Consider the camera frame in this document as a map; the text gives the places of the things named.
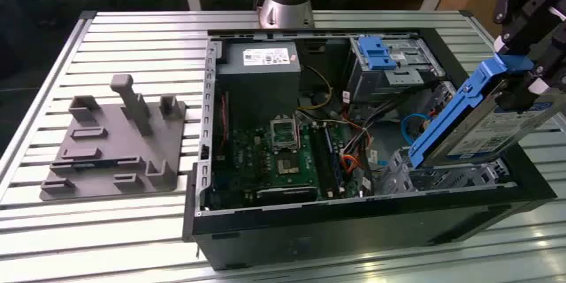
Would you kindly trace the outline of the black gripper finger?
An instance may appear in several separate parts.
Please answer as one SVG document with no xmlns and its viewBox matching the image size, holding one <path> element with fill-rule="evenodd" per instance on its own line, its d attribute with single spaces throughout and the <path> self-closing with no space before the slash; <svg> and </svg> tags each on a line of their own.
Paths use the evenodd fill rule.
<svg viewBox="0 0 566 283">
<path fill-rule="evenodd" d="M 534 67 L 520 76 L 511 78 L 508 87 L 495 99 L 506 111 L 526 111 L 538 96 L 550 89 L 564 91 L 564 31 L 551 35 L 548 46 L 542 51 Z"/>
<path fill-rule="evenodd" d="M 496 0 L 494 22 L 502 26 L 494 41 L 496 53 L 526 55 L 550 35 L 535 60 L 564 60 L 564 0 Z"/>
</svg>

